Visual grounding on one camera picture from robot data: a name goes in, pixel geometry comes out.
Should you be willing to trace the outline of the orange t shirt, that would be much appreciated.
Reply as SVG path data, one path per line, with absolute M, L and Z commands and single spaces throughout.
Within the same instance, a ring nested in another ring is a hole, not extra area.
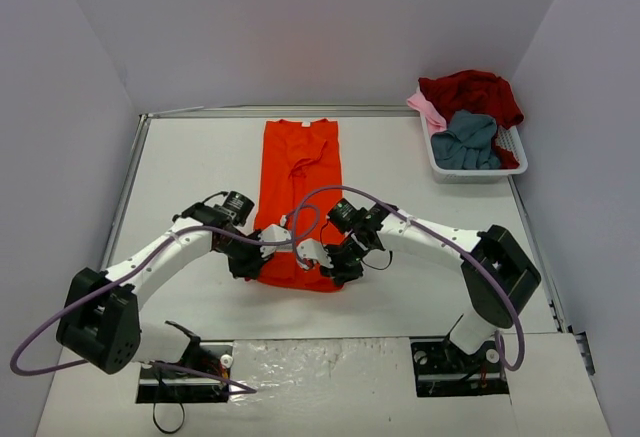
M 303 197 L 320 187 L 340 185 L 339 125 L 326 119 L 308 125 L 278 120 L 265 124 L 256 229 L 281 221 Z M 262 267 L 265 285 L 333 293 L 341 289 L 317 268 L 303 270 L 293 254 L 278 252 Z

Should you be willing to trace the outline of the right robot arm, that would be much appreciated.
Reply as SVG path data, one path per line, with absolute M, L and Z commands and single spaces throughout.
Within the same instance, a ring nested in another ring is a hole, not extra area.
M 465 370 L 475 363 L 480 347 L 498 329 L 514 321 L 500 287 L 516 313 L 521 313 L 537 290 L 541 276 L 513 235 L 492 225 L 485 231 L 446 227 L 414 218 L 395 207 L 376 204 L 356 208 L 341 199 L 328 221 L 344 235 L 339 244 L 326 244 L 331 265 L 321 273 L 336 284 L 363 275 L 363 259 L 374 250 L 423 258 L 461 273 L 470 299 L 443 346 L 446 363 Z

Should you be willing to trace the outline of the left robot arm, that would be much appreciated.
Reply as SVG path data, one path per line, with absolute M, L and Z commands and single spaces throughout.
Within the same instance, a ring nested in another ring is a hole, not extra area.
M 56 330 L 57 341 L 112 375 L 130 362 L 166 363 L 179 375 L 214 373 L 220 363 L 201 338 L 173 321 L 143 324 L 140 311 L 151 296 L 190 263 L 211 252 L 227 258 L 235 278 L 255 280 L 268 256 L 260 233 L 241 231 L 254 208 L 231 191 L 220 204 L 197 202 L 173 218 L 172 227 L 129 259 L 74 276 Z

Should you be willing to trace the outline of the white foam front board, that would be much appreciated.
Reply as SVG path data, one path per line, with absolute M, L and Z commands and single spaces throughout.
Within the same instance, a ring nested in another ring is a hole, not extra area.
M 41 436 L 605 436 L 609 429 L 575 340 L 532 334 L 505 395 L 420 398 L 410 344 L 395 339 L 240 341 L 224 404 L 136 402 L 139 370 L 56 375 Z

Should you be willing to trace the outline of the pink t shirt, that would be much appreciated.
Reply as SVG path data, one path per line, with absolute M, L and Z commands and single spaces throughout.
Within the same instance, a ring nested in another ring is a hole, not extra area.
M 427 125 L 428 133 L 443 132 L 447 129 L 446 119 L 436 110 L 434 105 L 426 99 L 419 88 L 406 99 L 408 107 L 418 112 Z

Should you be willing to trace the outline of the teal t shirt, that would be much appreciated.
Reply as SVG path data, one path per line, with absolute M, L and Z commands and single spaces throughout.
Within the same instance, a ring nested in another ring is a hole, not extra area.
M 493 150 L 496 120 L 487 114 L 466 110 L 454 113 L 445 131 L 431 136 L 438 167 L 445 170 L 497 170 L 501 161 Z

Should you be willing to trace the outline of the white plastic laundry basket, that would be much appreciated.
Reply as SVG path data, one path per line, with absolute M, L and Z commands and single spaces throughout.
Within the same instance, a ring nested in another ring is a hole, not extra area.
M 439 183 L 493 183 L 528 168 L 516 128 L 460 110 L 449 122 L 421 116 L 428 160 Z

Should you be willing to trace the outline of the dark red t shirt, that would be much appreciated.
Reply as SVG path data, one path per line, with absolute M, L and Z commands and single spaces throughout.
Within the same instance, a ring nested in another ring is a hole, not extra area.
M 419 92 L 429 102 L 446 128 L 454 118 L 462 123 L 473 116 L 486 115 L 495 123 L 491 137 L 492 150 L 501 169 L 516 169 L 519 165 L 514 153 L 496 143 L 499 129 L 509 130 L 524 121 L 509 82 L 491 72 L 463 70 L 440 78 L 421 77 Z

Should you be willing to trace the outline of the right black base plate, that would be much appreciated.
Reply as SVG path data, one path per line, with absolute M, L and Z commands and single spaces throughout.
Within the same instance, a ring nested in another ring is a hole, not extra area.
M 485 341 L 467 355 L 441 337 L 410 340 L 419 398 L 508 395 L 509 386 L 495 343 Z

